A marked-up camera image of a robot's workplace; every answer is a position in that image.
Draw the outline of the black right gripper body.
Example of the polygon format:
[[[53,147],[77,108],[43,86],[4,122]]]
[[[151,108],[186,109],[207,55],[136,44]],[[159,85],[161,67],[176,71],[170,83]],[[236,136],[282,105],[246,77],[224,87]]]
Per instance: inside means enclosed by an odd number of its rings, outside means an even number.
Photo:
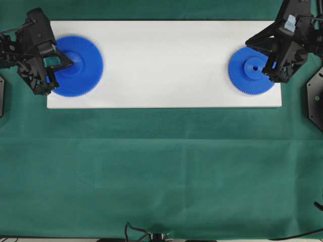
[[[275,83],[288,83],[308,60],[311,1],[283,1],[275,19],[274,48],[270,60],[276,65],[268,74]]]

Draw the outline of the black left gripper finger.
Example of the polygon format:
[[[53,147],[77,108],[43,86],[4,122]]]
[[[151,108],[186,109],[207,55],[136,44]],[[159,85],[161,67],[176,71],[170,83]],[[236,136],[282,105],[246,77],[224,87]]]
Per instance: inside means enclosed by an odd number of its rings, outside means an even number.
[[[59,83],[57,82],[55,72],[60,70],[67,69],[71,67],[74,63],[73,62],[63,62],[59,65],[49,65],[48,63],[44,62],[45,67],[45,79],[43,81],[44,87],[59,87]]]
[[[41,57],[45,67],[71,67],[74,64],[69,57],[51,42],[41,45]]]

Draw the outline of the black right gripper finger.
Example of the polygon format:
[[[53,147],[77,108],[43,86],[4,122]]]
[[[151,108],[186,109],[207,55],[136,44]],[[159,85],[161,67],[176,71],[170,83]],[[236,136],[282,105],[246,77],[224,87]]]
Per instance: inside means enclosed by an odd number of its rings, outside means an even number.
[[[268,57],[277,57],[280,44],[280,37],[277,36],[279,26],[279,22],[270,24],[265,29],[249,38],[245,42],[246,46]]]
[[[282,41],[268,44],[263,51],[268,60],[263,69],[267,76],[292,76],[294,74],[294,42]]]

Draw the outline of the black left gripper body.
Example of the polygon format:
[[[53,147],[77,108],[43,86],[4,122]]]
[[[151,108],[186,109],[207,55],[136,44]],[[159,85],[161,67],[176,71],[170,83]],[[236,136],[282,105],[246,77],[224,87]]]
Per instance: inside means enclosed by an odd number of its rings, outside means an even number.
[[[27,25],[16,33],[21,53],[16,58],[18,75],[35,95],[48,95],[59,85],[54,67],[46,67],[44,59],[56,54],[56,41],[50,21],[41,8],[27,13]]]

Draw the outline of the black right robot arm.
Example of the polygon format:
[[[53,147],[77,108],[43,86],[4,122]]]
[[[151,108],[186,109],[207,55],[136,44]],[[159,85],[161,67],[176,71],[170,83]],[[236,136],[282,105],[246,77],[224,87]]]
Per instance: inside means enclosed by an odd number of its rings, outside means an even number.
[[[322,58],[322,1],[316,17],[311,1],[283,1],[275,21],[245,44],[268,57],[262,73],[270,81],[288,83],[310,53]]]

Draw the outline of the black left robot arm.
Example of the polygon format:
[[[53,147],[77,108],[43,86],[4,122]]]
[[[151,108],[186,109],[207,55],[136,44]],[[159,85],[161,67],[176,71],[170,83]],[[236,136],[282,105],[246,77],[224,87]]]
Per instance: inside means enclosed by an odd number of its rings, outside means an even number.
[[[50,21],[41,8],[30,10],[22,26],[1,32],[1,69],[17,66],[17,74],[35,95],[48,95],[59,88],[55,72],[73,64],[57,48]]]

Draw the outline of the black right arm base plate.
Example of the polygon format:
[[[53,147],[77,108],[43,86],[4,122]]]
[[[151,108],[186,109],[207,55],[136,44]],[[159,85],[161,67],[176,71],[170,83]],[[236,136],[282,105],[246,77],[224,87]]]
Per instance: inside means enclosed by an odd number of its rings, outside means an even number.
[[[322,68],[307,82],[308,118],[322,131]]]

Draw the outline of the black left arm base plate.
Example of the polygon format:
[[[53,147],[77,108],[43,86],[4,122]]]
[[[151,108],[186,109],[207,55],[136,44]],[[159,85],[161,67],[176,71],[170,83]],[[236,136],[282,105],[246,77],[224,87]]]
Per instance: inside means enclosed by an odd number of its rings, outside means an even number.
[[[0,117],[3,116],[4,109],[4,89],[5,89],[5,81],[2,77],[0,77]]]

